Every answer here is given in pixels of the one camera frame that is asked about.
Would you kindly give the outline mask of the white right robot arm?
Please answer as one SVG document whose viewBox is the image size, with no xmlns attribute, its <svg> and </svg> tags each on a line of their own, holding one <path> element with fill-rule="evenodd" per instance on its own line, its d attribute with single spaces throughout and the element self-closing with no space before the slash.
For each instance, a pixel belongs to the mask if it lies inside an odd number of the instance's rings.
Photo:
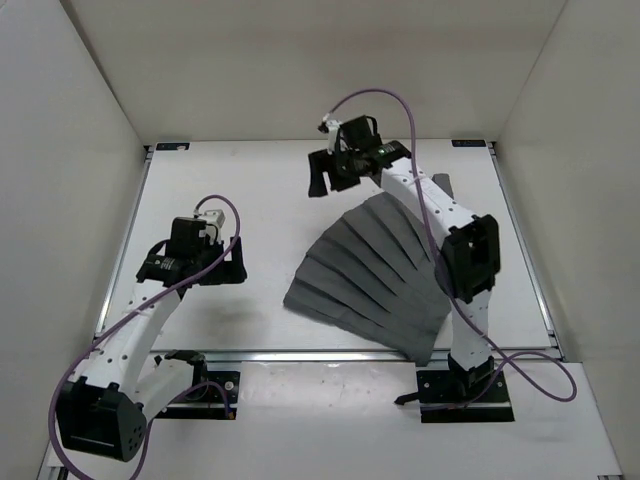
<svg viewBox="0 0 640 480">
<path fill-rule="evenodd" d="M 459 205 L 402 143 L 382 140 L 375 118 L 341 122 L 325 115 L 318 129 L 328 144 L 308 156 L 309 197 L 344 191 L 369 178 L 424 225 L 436 279 L 452 309 L 449 391 L 470 401 L 488 387 L 495 368 L 487 336 L 488 304 L 501 268 L 496 219 Z"/>
</svg>

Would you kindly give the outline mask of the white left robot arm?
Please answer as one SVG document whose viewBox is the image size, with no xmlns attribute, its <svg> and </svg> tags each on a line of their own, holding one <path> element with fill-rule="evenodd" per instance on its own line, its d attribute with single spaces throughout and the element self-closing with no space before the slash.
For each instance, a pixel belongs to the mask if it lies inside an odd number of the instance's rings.
<svg viewBox="0 0 640 480">
<path fill-rule="evenodd" d="M 224 214 L 208 210 L 177 217 L 168 239 L 154 245 L 136 274 L 127 314 L 132 319 L 82 362 L 61 389 L 55 417 L 62 445 L 70 450 L 131 460 L 150 421 L 181 394 L 197 398 L 208 389 L 205 357 L 171 350 L 142 372 L 164 324 L 197 275 L 198 286 L 240 284 L 247 278 L 242 244 L 222 257 Z"/>
</svg>

